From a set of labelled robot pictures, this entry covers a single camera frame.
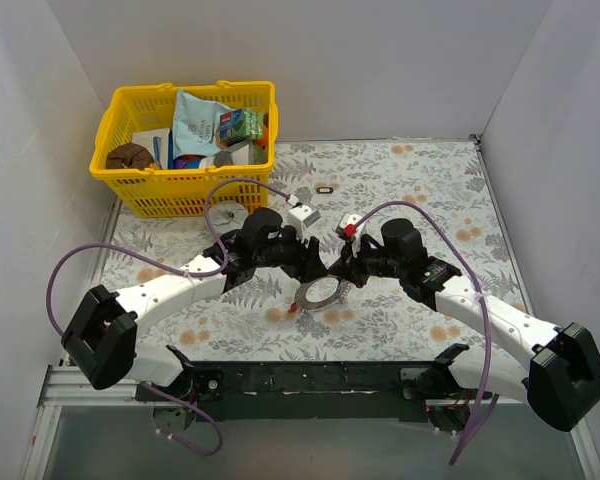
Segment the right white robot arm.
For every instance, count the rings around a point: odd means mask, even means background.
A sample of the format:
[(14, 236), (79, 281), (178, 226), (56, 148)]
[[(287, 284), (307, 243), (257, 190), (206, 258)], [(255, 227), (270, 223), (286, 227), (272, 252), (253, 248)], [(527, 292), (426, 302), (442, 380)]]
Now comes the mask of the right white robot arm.
[(509, 356), (484, 366), (485, 348), (454, 344), (406, 380), (406, 389), (433, 398), (484, 389), (527, 403), (563, 432), (600, 401), (600, 353), (585, 327), (560, 327), (479, 293), (458, 268), (427, 253), (407, 219), (385, 222), (380, 241), (355, 214), (344, 215), (335, 232), (345, 244), (329, 269), (332, 275), (358, 288), (371, 277), (396, 279), (409, 298), (471, 327), (484, 335), (486, 345)]

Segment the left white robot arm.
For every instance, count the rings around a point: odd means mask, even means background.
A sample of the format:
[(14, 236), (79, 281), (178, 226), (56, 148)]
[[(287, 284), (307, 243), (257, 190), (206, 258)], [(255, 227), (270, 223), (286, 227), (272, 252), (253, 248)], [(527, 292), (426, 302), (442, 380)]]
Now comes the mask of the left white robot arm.
[(193, 386), (189, 360), (172, 346), (140, 342), (151, 326), (191, 304), (248, 282), (259, 268), (279, 268), (301, 283), (326, 276), (319, 241), (306, 229), (318, 211), (299, 204), (281, 217), (269, 208), (248, 215), (241, 228), (223, 235), (183, 266), (182, 275), (110, 292), (89, 290), (62, 336), (62, 346), (96, 390), (123, 379), (150, 382), (173, 400)]

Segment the silver disc keyring organiser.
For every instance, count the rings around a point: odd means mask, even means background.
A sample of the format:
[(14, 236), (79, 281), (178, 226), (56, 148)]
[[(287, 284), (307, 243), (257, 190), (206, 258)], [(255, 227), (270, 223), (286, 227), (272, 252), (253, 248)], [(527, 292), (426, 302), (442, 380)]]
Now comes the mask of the silver disc keyring organiser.
[[(334, 293), (339, 280), (343, 282), (341, 291)], [(297, 303), (298, 311), (321, 311), (344, 298), (351, 286), (351, 283), (329, 275), (308, 284), (301, 284), (295, 292), (293, 302)]]

